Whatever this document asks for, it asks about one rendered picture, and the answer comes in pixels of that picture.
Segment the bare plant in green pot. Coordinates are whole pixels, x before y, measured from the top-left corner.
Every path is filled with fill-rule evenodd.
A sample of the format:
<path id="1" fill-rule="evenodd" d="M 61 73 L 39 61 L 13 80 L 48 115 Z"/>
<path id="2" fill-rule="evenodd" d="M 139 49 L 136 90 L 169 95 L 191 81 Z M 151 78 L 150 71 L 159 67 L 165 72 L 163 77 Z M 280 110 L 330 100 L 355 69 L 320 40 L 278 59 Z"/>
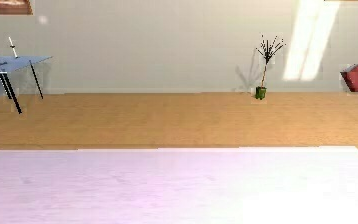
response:
<path id="1" fill-rule="evenodd" d="M 264 85 L 267 67 L 271 61 L 271 59 L 275 56 L 275 54 L 285 46 L 284 40 L 278 40 L 278 37 L 275 36 L 272 41 L 265 39 L 262 36 L 262 42 L 260 47 L 257 48 L 257 52 L 264 60 L 264 71 L 260 81 L 260 85 L 255 88 L 255 98 L 259 100 L 263 100 L 266 97 L 267 88 Z"/>

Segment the blue glass table black legs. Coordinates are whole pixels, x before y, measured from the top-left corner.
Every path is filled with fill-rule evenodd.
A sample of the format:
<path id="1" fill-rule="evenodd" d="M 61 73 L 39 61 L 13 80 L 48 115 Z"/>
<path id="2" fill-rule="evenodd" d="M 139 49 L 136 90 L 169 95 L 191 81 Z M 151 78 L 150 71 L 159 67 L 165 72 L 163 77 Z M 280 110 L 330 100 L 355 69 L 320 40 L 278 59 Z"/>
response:
<path id="1" fill-rule="evenodd" d="M 22 113 L 22 110 L 15 91 L 11 85 L 8 74 L 30 66 L 40 97 L 43 97 L 34 65 L 48 59 L 50 59 L 50 56 L 0 56 L 0 81 L 2 83 L 3 89 L 7 94 L 7 97 L 14 102 L 16 110 L 19 114 Z"/>

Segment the white candle stick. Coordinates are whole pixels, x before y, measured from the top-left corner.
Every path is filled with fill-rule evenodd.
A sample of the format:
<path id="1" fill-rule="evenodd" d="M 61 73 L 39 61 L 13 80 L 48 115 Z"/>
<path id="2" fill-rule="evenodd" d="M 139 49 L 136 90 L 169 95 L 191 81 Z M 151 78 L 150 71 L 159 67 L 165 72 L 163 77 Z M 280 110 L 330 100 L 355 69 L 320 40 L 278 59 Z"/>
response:
<path id="1" fill-rule="evenodd" d="M 11 49 L 12 49 L 12 51 L 13 51 L 14 57 L 15 57 L 15 58 L 18 58 L 18 55 L 17 55 L 16 49 L 15 49 L 15 45 L 14 45 L 14 43 L 13 43 L 13 41 L 12 41 L 11 37 L 8 37 L 8 38 L 9 38 L 10 47 L 11 47 Z"/>

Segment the red box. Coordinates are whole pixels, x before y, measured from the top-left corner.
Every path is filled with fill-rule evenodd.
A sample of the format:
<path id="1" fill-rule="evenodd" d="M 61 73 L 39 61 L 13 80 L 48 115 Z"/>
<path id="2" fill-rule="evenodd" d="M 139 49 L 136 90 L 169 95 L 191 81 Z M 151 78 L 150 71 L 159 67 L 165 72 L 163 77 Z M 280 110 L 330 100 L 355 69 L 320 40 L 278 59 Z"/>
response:
<path id="1" fill-rule="evenodd" d="M 347 87 L 351 92 L 358 92 L 358 64 L 353 64 L 350 67 L 340 72 Z"/>

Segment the brown framed wall picture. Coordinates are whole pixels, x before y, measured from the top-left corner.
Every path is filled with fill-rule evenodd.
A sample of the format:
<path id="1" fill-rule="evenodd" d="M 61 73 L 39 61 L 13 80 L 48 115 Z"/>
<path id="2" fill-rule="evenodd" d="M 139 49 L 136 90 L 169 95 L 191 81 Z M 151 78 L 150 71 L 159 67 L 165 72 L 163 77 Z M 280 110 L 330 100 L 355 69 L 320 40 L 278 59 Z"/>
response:
<path id="1" fill-rule="evenodd" d="M 32 15 L 29 0 L 0 0 L 0 15 Z"/>

